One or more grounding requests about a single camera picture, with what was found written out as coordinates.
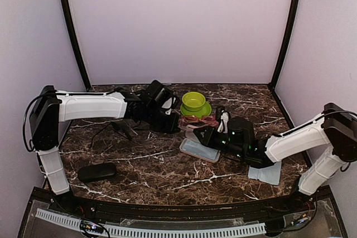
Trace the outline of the pink glasses case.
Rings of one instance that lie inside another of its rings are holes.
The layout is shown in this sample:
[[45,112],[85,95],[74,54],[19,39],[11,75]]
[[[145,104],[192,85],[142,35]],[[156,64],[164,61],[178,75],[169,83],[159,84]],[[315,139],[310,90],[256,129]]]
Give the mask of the pink glasses case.
[[192,129],[185,131],[185,139],[180,144],[179,149],[182,153],[210,163],[216,163],[220,157],[218,150],[203,146]]

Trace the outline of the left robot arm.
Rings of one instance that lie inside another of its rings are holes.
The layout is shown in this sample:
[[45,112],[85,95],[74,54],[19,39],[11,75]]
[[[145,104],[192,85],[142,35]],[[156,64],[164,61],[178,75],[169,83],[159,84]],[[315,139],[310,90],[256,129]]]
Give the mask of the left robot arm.
[[180,131],[179,115],[174,112],[178,97],[157,80],[145,89],[131,92],[115,88],[103,93],[76,93],[45,86],[28,104],[22,133],[30,128],[31,139],[23,135],[28,152],[35,152],[48,179],[56,203],[66,213],[75,213],[78,200],[70,193],[59,153],[59,123],[86,118],[132,119],[145,122],[155,132],[172,134]]

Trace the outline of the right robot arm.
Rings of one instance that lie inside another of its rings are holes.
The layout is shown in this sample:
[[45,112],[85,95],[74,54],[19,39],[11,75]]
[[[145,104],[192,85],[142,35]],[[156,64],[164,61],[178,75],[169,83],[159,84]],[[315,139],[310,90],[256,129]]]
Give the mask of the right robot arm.
[[220,150],[253,168],[267,168],[294,154],[325,145],[318,160],[303,173],[285,208],[297,212],[310,196],[347,163],[356,161],[356,113],[334,103],[310,121],[284,133],[255,139],[252,122],[236,116],[222,130],[212,126],[193,131],[203,146]]

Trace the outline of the pink sunglasses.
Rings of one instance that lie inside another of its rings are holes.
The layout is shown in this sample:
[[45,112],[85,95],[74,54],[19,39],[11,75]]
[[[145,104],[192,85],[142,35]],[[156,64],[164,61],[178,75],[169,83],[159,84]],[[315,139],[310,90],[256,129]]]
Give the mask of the pink sunglasses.
[[202,116],[198,118],[194,115],[182,116],[178,121],[178,126],[185,132],[185,137],[193,142],[199,143],[198,137],[194,134],[194,129],[202,127],[217,127],[218,122],[214,116]]

